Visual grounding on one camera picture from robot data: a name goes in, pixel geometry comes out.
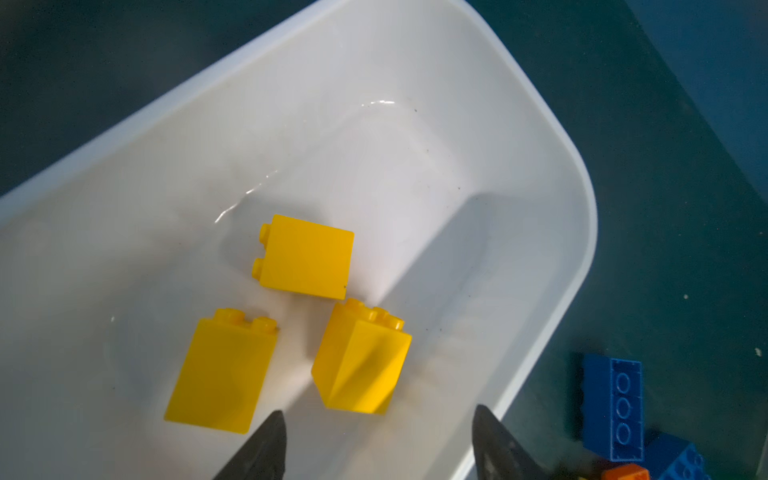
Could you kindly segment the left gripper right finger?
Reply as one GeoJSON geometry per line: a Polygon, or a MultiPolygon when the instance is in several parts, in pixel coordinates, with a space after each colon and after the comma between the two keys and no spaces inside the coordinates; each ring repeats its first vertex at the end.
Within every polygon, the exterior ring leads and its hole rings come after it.
{"type": "Polygon", "coordinates": [[[480,480],[545,480],[549,476],[493,412],[478,404],[472,420],[472,446],[480,480]]]}

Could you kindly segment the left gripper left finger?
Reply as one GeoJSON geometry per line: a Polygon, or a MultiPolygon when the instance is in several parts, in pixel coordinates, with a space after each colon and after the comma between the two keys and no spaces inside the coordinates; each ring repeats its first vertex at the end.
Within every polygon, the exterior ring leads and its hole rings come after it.
{"type": "Polygon", "coordinates": [[[287,428],[281,410],[273,411],[223,466],[215,480],[280,480],[286,470],[287,428]]]}

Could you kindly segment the yellow brick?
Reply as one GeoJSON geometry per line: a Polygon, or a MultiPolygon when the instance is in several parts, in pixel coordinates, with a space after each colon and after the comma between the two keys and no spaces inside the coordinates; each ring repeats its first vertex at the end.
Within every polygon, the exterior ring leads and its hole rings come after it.
{"type": "Polygon", "coordinates": [[[252,277],[265,288],[343,300],[347,294],[354,233],[274,215],[262,225],[264,256],[252,277]]]}
{"type": "Polygon", "coordinates": [[[249,431],[278,340],[277,322],[224,308],[199,321],[164,414],[166,421],[249,431]]]}
{"type": "Polygon", "coordinates": [[[387,412],[412,343],[404,326],[388,311],[354,298],[334,305],[311,369],[325,407],[387,412]]]}

